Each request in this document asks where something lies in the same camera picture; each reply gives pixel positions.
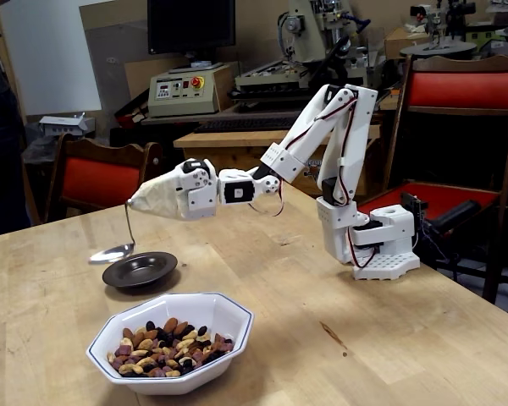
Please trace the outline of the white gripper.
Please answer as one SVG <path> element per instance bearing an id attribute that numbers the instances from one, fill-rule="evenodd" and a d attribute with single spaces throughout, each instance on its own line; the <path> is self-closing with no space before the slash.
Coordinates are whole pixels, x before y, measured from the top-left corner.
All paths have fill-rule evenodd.
<path id="1" fill-rule="evenodd" d="M 126 201 L 134 211 L 169 219 L 196 220 L 216 213 L 218 178 L 212 163 L 188 159 L 147 180 Z"/>

